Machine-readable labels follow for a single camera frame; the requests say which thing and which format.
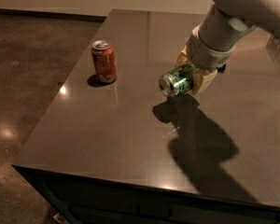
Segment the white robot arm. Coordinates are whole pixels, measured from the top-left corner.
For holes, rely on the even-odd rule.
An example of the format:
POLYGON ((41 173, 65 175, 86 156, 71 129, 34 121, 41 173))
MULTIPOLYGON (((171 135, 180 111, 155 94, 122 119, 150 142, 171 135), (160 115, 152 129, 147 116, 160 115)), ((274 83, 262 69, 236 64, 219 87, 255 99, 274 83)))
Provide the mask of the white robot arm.
POLYGON ((195 65, 193 93, 209 86, 237 41, 257 27, 280 39, 280 0, 213 0, 176 61, 195 65))

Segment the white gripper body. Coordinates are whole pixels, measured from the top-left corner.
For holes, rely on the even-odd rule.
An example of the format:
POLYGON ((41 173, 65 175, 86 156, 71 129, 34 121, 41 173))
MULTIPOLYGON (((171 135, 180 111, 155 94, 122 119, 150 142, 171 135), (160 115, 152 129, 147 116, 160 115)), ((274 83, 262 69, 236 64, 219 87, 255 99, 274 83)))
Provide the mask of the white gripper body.
POLYGON ((199 26, 195 27, 187 40, 186 55, 200 69, 217 69, 223 66, 235 50, 232 46, 226 51, 210 48, 199 36, 199 26))

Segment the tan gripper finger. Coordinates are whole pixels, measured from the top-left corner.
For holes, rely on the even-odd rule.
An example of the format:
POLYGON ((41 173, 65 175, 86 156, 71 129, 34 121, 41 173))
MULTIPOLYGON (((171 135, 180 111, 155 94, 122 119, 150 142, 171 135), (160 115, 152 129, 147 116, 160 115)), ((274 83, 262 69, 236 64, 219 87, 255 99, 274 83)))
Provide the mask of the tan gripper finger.
POLYGON ((217 70, 195 68, 192 73, 193 95, 198 94, 208 88, 217 75, 217 70))
POLYGON ((187 47, 184 47, 176 58, 175 67, 179 67, 188 62, 189 62, 189 56, 187 54, 187 47))

